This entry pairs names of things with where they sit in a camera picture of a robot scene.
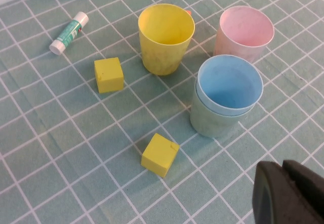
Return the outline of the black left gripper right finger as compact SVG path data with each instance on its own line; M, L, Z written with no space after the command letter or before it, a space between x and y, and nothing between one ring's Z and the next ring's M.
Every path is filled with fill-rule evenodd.
M297 188L296 223L323 223L323 177L294 160L284 160L282 167Z

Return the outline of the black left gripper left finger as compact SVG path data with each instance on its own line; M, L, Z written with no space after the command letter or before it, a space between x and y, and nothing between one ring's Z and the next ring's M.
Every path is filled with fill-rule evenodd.
M255 223L296 223L297 188L287 172L271 161L256 167L252 206Z

